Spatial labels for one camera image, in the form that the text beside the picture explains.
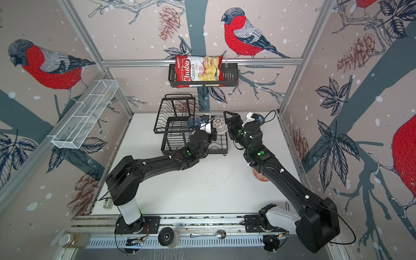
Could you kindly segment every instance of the blue patterned ball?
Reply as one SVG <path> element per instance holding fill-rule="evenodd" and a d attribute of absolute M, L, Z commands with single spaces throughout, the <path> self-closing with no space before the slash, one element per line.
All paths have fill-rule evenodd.
<path fill-rule="evenodd" d="M 190 117 L 188 119 L 188 121 L 186 122 L 186 124 L 188 125 L 189 129 L 193 129 L 193 130 L 197 130 L 201 128 L 201 119 L 200 118 L 195 118 L 195 120 L 193 119 L 193 117 Z"/>

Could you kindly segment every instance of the white floor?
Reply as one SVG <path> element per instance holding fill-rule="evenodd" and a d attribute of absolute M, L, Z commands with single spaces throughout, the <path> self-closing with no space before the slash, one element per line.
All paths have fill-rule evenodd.
<path fill-rule="evenodd" d="M 246 114 L 240 113 L 243 121 Z M 112 168 L 128 155 L 134 159 L 163 155 L 160 150 L 163 135 L 153 132 L 156 116 L 133 116 Z M 263 144 L 299 180 L 279 121 L 275 118 L 261 130 Z M 98 198 L 107 189 L 104 184 Z M 210 154 L 190 169 L 152 177 L 140 184 L 136 201 L 143 214 L 256 213 L 269 203 L 285 208 L 288 202 L 271 182 L 261 182 L 254 177 L 243 152 L 237 150 L 229 138 L 227 156 Z M 117 207 L 106 210 L 102 205 L 103 201 L 97 202 L 92 215 L 119 214 Z"/>

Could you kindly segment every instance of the bullfinch illustration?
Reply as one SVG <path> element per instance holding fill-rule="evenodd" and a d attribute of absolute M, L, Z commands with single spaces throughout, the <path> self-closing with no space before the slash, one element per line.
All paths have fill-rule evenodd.
<path fill-rule="evenodd" d="M 9 46 L 9 56 L 13 65 L 22 65 L 40 84 L 51 89 L 67 89 L 69 100 L 71 88 L 81 81 L 85 68 L 94 65 L 87 59 L 80 59 L 65 52 L 55 52 L 34 45 L 28 40 L 16 40 Z"/>
<path fill-rule="evenodd" d="M 276 47 L 266 40 L 263 33 L 254 27 L 241 8 L 233 7 L 225 11 L 221 22 L 225 22 L 225 42 L 240 55 L 254 55 L 262 52 L 275 53 L 282 58 L 289 58 L 278 52 Z"/>
<path fill-rule="evenodd" d="M 403 210 L 403 215 L 399 215 L 399 217 L 407 218 L 406 210 L 416 205 L 416 115 L 397 129 L 393 136 L 391 150 L 393 167 L 381 165 L 375 154 L 370 155 L 376 159 L 377 171 L 375 174 L 379 172 L 380 167 L 392 171 L 400 177 L 403 184 L 412 192 L 413 199 L 407 205 L 400 204 L 396 198 L 390 198 Z"/>

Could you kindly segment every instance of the white wire basket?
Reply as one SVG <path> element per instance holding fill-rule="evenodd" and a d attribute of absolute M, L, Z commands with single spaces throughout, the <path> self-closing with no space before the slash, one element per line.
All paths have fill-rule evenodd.
<path fill-rule="evenodd" d="M 54 136 L 52 143 L 58 148 L 79 149 L 95 122 L 109 104 L 119 86 L 115 80 L 102 79 L 76 109 L 65 125 Z"/>

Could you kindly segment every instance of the chip bag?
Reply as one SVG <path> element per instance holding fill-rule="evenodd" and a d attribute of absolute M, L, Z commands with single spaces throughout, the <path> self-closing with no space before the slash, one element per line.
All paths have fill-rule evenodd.
<path fill-rule="evenodd" d="M 176 77 L 177 81 L 192 82 L 192 81 L 215 81 L 224 80 L 221 72 L 221 62 L 223 57 L 199 57 L 199 56 L 179 56 L 175 57 Z M 210 84 L 206 86 L 218 87 L 218 84 Z M 202 85 L 178 85 L 177 88 L 182 87 L 202 87 Z"/>

